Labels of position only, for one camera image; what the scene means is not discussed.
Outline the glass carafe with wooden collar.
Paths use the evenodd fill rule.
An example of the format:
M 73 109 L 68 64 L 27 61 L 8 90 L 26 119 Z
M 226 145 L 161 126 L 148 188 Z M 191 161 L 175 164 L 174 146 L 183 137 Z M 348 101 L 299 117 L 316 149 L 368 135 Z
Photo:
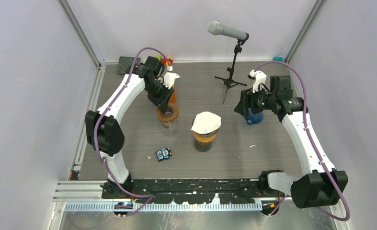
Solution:
M 162 129 L 167 134 L 176 134 L 179 131 L 178 120 L 173 120 L 171 122 L 161 122 Z

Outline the white paper coffee filter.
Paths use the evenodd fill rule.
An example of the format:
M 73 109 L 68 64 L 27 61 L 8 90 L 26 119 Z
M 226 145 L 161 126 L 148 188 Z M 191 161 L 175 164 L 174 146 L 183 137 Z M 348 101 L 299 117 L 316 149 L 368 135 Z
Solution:
M 221 117 L 217 114 L 205 111 L 194 118 L 191 130 L 197 134 L 209 134 L 218 130 L 221 126 Z

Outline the dark glass carafe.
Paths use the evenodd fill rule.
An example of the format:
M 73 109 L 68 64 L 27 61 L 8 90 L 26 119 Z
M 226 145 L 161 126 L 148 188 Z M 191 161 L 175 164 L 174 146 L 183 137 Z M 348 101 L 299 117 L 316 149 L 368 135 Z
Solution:
M 198 142 L 197 140 L 194 141 L 194 147 L 199 152 L 206 152 L 212 148 L 212 142 Z

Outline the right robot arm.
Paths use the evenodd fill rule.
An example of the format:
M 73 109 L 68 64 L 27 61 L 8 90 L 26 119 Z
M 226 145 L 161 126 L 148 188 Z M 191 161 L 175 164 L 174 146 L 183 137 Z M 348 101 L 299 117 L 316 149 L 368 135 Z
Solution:
M 253 80 L 250 89 L 241 91 L 234 111 L 244 117 L 264 110 L 277 115 L 296 149 L 302 176 L 291 176 L 282 170 L 263 171 L 258 184 L 263 196 L 280 191 L 292 197 L 298 208 L 336 205 L 340 200 L 335 186 L 343 191 L 348 183 L 345 171 L 336 170 L 324 153 L 314 133 L 304 100 L 293 97 L 290 76 L 273 76 L 265 86 L 267 76 L 257 71 L 248 75 Z

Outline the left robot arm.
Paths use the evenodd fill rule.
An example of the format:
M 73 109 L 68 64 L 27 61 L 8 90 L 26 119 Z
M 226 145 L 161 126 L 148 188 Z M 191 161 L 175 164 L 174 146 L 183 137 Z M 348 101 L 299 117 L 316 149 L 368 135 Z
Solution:
M 149 56 L 144 63 L 132 63 L 111 97 L 97 110 L 86 113 L 87 142 L 107 170 L 107 182 L 102 186 L 104 191 L 120 198 L 127 198 L 132 193 L 131 174 L 122 155 L 125 136 L 120 123 L 126 111 L 143 91 L 160 111 L 167 111 L 178 78 L 180 75 L 173 71 L 172 65 L 166 66 L 156 57 Z

